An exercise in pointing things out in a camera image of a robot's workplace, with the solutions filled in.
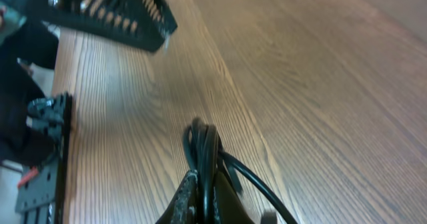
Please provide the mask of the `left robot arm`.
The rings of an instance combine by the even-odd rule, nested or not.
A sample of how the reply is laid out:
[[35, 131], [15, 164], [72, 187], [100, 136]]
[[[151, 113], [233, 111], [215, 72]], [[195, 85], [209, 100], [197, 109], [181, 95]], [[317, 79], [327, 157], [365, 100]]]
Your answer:
[[166, 0], [2, 0], [28, 19], [155, 53], [177, 29]]

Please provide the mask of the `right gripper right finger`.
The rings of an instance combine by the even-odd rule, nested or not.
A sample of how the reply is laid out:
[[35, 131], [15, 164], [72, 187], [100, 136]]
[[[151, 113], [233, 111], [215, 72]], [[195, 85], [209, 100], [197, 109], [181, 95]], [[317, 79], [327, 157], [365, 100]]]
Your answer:
[[254, 224], [225, 175], [217, 172], [213, 182], [214, 223]]

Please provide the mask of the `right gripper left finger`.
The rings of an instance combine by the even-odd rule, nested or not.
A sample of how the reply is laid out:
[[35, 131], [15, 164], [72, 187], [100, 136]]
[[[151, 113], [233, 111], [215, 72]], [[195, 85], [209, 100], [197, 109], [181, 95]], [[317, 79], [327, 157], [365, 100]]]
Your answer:
[[197, 171], [189, 170], [156, 224], [197, 224]]

